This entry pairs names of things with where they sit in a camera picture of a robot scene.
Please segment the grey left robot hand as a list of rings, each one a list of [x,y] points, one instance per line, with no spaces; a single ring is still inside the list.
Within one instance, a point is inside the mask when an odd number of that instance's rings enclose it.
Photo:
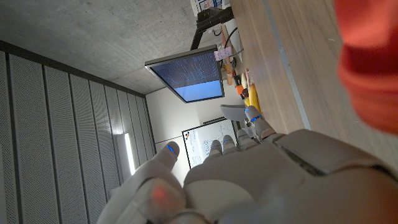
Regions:
[[[396,223],[397,172],[314,131],[280,134],[253,106],[256,138],[213,141],[183,183],[180,149],[166,144],[118,188],[99,223]]]

